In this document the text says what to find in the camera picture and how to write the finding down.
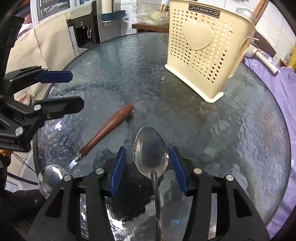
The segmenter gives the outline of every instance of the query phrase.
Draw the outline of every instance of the basket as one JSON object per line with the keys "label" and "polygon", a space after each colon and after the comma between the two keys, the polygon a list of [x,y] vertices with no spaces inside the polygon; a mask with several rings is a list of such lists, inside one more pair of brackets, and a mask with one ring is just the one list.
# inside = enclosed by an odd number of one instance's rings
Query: basket
{"label": "basket", "polygon": [[165,68],[205,101],[223,96],[256,32],[247,18],[196,1],[170,1]]}

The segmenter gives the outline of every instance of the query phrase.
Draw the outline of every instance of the silver screw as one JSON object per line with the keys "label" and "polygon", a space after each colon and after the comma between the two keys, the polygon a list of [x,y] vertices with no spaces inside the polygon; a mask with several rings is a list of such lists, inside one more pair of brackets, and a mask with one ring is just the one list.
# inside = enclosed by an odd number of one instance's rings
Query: silver screw
{"label": "silver screw", "polygon": [[96,174],[102,174],[102,173],[104,173],[104,169],[103,168],[96,169]]}
{"label": "silver screw", "polygon": [[200,168],[194,168],[193,172],[195,174],[201,174],[202,173],[202,170]]}
{"label": "silver screw", "polygon": [[70,175],[66,175],[66,176],[64,176],[64,181],[70,181],[71,180],[71,176]]}
{"label": "silver screw", "polygon": [[24,129],[23,127],[19,126],[18,128],[15,129],[15,135],[18,137],[18,136],[21,136],[24,132]]}
{"label": "silver screw", "polygon": [[227,179],[228,181],[233,181],[234,177],[233,177],[232,175],[227,175],[227,176],[226,176],[226,179]]}
{"label": "silver screw", "polygon": [[41,109],[41,105],[37,104],[34,106],[34,111],[40,110]]}

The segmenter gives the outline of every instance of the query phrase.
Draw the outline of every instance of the purple cloth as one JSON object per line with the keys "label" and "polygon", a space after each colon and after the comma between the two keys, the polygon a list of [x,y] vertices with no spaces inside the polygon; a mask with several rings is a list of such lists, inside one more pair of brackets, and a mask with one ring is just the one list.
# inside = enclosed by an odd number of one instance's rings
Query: purple cloth
{"label": "purple cloth", "polygon": [[[276,66],[269,55],[266,53],[264,55]],[[291,140],[292,165],[288,187],[277,213],[267,226],[269,235],[272,238],[286,222],[296,205],[296,165],[294,166],[294,160],[296,160],[296,73],[292,68],[278,68],[276,66],[279,73],[274,76],[257,57],[245,57],[245,64],[261,78],[274,95],[287,122]]]}

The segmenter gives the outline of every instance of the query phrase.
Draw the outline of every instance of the round glass table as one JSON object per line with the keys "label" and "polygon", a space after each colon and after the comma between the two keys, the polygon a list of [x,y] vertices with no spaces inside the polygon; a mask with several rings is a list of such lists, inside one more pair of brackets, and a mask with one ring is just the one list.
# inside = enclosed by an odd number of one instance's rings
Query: round glass table
{"label": "round glass table", "polygon": [[[144,125],[154,126],[169,148],[177,146],[183,157],[210,175],[232,174],[267,224],[285,193],[291,162],[289,134],[276,100],[259,77],[241,63],[224,96],[213,104],[206,103],[164,68],[167,49],[168,34],[133,34],[96,45],[68,64],[65,70],[73,73],[73,80],[54,84],[46,98],[81,96],[85,106],[78,114],[47,121],[38,131],[36,170],[50,164],[65,168],[109,117],[132,103],[132,117],[70,173],[74,177],[88,175],[115,157],[121,146],[126,148],[127,164],[119,190],[106,198],[116,240],[155,238],[152,185],[133,160],[133,143]],[[170,166],[159,188],[167,238],[180,241],[192,198],[181,193]],[[85,237],[86,219],[82,195]],[[215,232],[214,218],[210,228]]]}

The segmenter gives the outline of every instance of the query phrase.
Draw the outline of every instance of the plastic bag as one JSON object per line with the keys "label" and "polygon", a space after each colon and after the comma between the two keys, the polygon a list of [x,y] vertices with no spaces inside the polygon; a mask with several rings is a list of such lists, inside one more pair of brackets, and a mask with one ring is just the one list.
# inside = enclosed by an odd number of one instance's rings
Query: plastic bag
{"label": "plastic bag", "polygon": [[158,12],[144,5],[137,6],[137,11],[134,14],[123,17],[126,23],[141,23],[148,25],[167,25],[169,18],[167,12]]}

